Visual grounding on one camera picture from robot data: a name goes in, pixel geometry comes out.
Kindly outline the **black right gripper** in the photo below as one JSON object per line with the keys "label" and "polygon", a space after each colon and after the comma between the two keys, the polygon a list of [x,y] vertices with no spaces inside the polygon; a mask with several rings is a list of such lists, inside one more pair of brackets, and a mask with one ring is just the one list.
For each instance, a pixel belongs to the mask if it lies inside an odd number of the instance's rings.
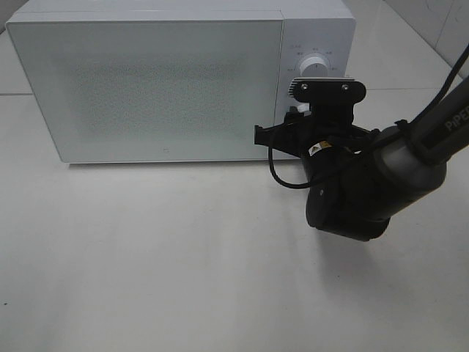
{"label": "black right gripper", "polygon": [[254,127],[255,145],[300,158],[313,145],[327,142],[327,152],[348,161],[369,147],[380,133],[353,124],[353,106],[348,104],[360,103],[366,97],[364,84],[354,78],[297,77],[289,85],[288,96],[311,105],[345,106],[315,106],[309,114],[290,106],[281,124]]}

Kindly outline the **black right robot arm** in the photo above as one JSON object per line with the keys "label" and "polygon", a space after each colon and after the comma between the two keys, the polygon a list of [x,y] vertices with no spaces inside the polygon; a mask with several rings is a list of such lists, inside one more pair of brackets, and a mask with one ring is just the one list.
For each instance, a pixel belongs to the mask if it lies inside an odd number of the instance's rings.
{"label": "black right robot arm", "polygon": [[468,82],[446,82],[413,120],[384,130],[354,124],[365,86],[351,78],[295,78],[284,121],[256,126],[254,142],[302,161],[306,220],[357,241],[380,237],[391,217],[438,189],[448,160],[468,145]]}

